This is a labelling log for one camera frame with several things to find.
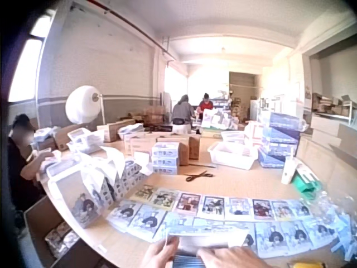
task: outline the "worker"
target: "worker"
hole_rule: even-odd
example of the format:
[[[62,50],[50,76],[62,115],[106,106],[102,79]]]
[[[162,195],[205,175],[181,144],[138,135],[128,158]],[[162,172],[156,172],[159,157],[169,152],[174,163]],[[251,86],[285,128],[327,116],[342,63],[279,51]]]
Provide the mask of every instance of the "worker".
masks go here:
[[[171,237],[167,245],[165,245],[165,240],[151,244],[140,268],[165,268],[166,264],[175,256],[178,246],[178,237]],[[198,250],[197,256],[202,259],[207,268],[272,268],[246,247],[217,250],[201,248]]]
[[[20,148],[30,145],[35,130],[27,115],[16,116],[8,137],[8,178],[12,202],[16,210],[26,211],[42,196],[41,191],[34,184],[36,173],[46,157],[53,157],[51,152],[42,152],[31,162],[27,162],[20,153]]]
[[[199,118],[203,119],[203,111],[205,109],[212,110],[213,109],[213,102],[210,101],[210,96],[205,93],[203,96],[203,100],[200,102],[200,105],[197,107],[197,112],[199,113]]]
[[[189,103],[189,96],[183,95],[172,110],[172,132],[191,134],[191,117],[193,116],[195,116],[195,111]]]

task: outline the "scissors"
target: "scissors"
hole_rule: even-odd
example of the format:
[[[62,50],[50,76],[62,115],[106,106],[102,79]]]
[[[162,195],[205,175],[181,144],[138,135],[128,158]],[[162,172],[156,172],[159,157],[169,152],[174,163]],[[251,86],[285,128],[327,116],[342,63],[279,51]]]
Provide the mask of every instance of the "scissors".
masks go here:
[[[202,173],[200,173],[198,175],[192,175],[192,174],[184,174],[184,175],[189,176],[186,178],[187,182],[193,181],[194,179],[199,178],[199,177],[210,177],[210,178],[213,177],[213,174],[207,173],[207,170],[203,171]]]

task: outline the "wall pipe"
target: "wall pipe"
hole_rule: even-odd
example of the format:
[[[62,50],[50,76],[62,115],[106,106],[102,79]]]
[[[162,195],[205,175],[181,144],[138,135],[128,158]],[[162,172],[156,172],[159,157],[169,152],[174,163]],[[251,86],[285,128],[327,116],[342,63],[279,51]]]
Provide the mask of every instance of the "wall pipe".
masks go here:
[[[124,21],[126,24],[130,25],[131,27],[133,27],[135,30],[137,30],[139,33],[141,33],[143,36],[145,36],[146,38],[148,38],[150,41],[152,41],[156,46],[158,46],[162,52],[166,53],[169,57],[171,57],[173,59],[173,61],[176,61],[175,57],[172,56],[162,45],[160,45],[158,42],[156,42],[150,35],[148,35],[147,33],[145,33],[143,30],[141,30],[138,26],[136,26],[135,24],[131,23],[130,21],[128,21],[126,18],[124,18],[122,15],[116,13],[115,11],[111,10],[110,8],[106,7],[105,5],[97,2],[96,0],[87,0],[89,3],[92,3],[94,5],[96,5],[97,7],[105,10],[105,13],[111,13],[114,16],[116,16],[118,19]]]

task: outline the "wooden tabletop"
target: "wooden tabletop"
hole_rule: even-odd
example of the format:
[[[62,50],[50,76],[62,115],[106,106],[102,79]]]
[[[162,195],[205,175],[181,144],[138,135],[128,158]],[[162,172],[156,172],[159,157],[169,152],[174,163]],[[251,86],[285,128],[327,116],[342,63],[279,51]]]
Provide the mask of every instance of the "wooden tabletop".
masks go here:
[[[191,163],[211,163],[207,148],[216,141],[217,140],[210,138],[202,138],[200,142],[200,160],[191,161]],[[115,147],[125,153],[122,141],[107,143],[106,146]],[[93,155],[106,157],[104,151],[96,152]],[[220,165],[216,169],[184,166],[180,167],[179,173],[198,174],[204,170],[207,170],[215,176],[213,178],[198,178],[188,183],[185,181],[186,176],[184,175],[168,176],[153,174],[144,183],[193,193],[232,197],[261,199],[298,199],[300,197],[292,185],[284,185],[280,182],[282,175],[281,169],[263,169],[257,161],[253,164],[251,170],[240,170]],[[81,228],[64,202],[52,197],[47,187],[48,177],[43,175],[40,181],[63,219],[67,221],[70,227],[90,247],[120,268],[139,267],[142,257],[149,246],[148,242],[127,233],[120,233],[109,225],[104,217],[108,215],[110,210],[106,211],[103,215],[104,217],[99,218],[88,228]],[[133,192],[134,189],[128,193],[127,197]],[[276,267],[287,267],[287,263],[293,260],[325,262],[329,267],[342,267],[343,265],[342,257],[337,254],[332,254],[330,252],[330,246],[290,257],[271,258],[267,259],[266,262]]]

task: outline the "window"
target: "window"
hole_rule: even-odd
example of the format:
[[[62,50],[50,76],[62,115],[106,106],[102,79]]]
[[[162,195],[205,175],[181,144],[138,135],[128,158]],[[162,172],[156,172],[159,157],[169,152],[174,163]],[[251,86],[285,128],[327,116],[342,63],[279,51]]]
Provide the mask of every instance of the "window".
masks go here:
[[[187,77],[172,67],[165,70],[165,92],[170,94],[172,107],[187,94]]]
[[[28,35],[12,80],[9,102],[25,101],[35,97],[38,62],[50,26],[51,17],[41,16]]]

